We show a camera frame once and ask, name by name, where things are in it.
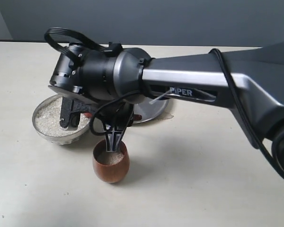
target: table surface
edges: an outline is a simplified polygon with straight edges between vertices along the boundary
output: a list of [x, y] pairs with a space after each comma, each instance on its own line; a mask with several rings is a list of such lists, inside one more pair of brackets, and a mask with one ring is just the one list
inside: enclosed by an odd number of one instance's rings
[[[157, 58], [211, 49], [142, 48]], [[58, 57], [47, 44], [0, 43], [0, 227], [284, 227], [284, 181], [226, 109], [174, 101], [165, 120], [129, 128], [131, 167], [116, 185], [93, 172], [102, 138], [42, 139], [31, 116], [54, 95]]]

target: metal plate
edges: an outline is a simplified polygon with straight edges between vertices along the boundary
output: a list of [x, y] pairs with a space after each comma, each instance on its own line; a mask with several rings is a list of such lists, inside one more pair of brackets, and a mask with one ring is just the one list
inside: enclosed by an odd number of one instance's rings
[[160, 100], [155, 102], [154, 104], [150, 104], [149, 102], [151, 100], [152, 99], [150, 98], [146, 98], [144, 102], [136, 104], [134, 106], [134, 114], [139, 114], [142, 116], [142, 120], [134, 121], [134, 124], [148, 122], [155, 119], [163, 113], [169, 103], [168, 100]]

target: metal bowl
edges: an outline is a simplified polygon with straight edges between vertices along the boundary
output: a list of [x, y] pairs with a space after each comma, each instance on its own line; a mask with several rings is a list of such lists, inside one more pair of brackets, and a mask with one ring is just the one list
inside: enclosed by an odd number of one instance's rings
[[37, 126], [36, 126], [36, 116], [37, 113], [40, 111], [40, 109], [42, 109], [44, 106], [50, 104], [52, 101], [61, 98], [61, 95], [54, 95], [52, 97], [49, 97], [48, 99], [44, 100], [42, 103], [40, 103], [37, 108], [34, 110], [33, 116], [32, 116], [32, 122], [33, 122], [33, 127], [35, 128], [35, 130], [37, 131], [37, 133], [44, 139], [54, 143], [54, 144], [58, 144], [58, 145], [65, 145], [65, 144], [71, 144], [75, 141], [78, 141], [86, 132], [89, 131], [89, 124], [87, 124], [86, 126], [84, 126], [83, 129], [76, 131], [75, 133], [71, 134], [71, 135], [66, 135], [66, 136], [61, 136], [61, 137], [54, 137], [54, 136], [47, 136], [43, 133], [41, 133]]

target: wooden cup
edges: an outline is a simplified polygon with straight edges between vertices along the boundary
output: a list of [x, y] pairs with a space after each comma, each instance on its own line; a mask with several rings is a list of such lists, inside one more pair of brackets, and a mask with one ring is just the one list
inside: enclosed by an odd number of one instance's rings
[[93, 167], [94, 171], [99, 179], [106, 183], [117, 183], [121, 181], [129, 170], [129, 156], [127, 153], [126, 145], [121, 141], [120, 150], [123, 154], [123, 158], [116, 164], [104, 165], [97, 161], [97, 157], [106, 152], [106, 141], [100, 141], [93, 151]]

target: robotic arm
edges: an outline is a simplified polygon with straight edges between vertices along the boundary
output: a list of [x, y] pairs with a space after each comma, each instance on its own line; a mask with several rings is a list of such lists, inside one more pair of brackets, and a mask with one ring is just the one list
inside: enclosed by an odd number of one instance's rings
[[[51, 35], [80, 43], [62, 47]], [[133, 123], [133, 105], [145, 97], [180, 99], [229, 109], [250, 144], [284, 178], [284, 42], [264, 48], [155, 59], [140, 48], [103, 47], [68, 29], [51, 28], [45, 40], [61, 53], [50, 88], [63, 95], [60, 122], [76, 128], [91, 112], [91, 132], [106, 136], [107, 151], [118, 149]], [[93, 122], [103, 123], [96, 132]], [[263, 139], [272, 143], [272, 156]]]

